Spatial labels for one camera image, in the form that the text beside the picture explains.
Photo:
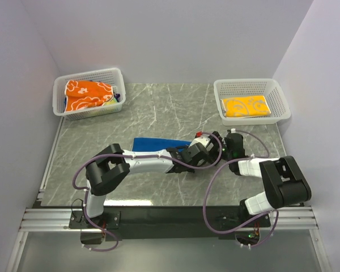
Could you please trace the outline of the yellow duck towel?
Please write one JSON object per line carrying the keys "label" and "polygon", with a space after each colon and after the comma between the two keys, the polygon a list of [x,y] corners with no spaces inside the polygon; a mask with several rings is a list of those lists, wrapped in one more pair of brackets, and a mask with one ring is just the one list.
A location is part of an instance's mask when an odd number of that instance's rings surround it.
{"label": "yellow duck towel", "polygon": [[271,115],[264,96],[230,97],[220,100],[224,116],[227,118],[251,118]]}

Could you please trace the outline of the blue towel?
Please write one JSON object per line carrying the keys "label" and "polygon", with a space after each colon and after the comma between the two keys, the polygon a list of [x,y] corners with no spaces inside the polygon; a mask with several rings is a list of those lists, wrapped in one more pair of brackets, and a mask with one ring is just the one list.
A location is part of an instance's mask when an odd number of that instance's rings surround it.
{"label": "blue towel", "polygon": [[133,152],[155,152],[167,148],[189,146],[191,141],[181,141],[164,138],[136,137],[133,140]]}

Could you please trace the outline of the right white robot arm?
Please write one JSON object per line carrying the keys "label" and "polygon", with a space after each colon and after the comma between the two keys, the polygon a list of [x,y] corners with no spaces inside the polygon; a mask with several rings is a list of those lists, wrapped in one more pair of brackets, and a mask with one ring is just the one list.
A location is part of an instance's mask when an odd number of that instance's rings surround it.
{"label": "right white robot arm", "polygon": [[[258,140],[265,148],[266,154],[246,155],[243,145],[244,134]],[[209,137],[215,151],[220,151],[223,159],[227,161],[217,169],[215,176],[227,167],[237,176],[262,180],[263,191],[241,200],[236,208],[235,220],[242,225],[251,226],[268,212],[311,199],[311,188],[294,157],[271,158],[266,144],[258,136],[243,130],[229,130],[224,142],[218,134]]]}

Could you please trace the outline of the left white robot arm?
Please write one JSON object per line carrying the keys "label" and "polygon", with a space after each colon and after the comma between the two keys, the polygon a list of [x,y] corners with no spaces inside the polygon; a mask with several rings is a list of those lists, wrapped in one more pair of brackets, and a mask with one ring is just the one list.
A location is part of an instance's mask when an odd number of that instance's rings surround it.
{"label": "left white robot arm", "polygon": [[103,220],[106,195],[113,192],[126,176],[139,173],[183,173],[212,167],[222,158],[221,139],[212,136],[195,138],[190,145],[168,147],[159,151],[128,151],[112,144],[86,166],[89,186],[83,222],[91,228]]}

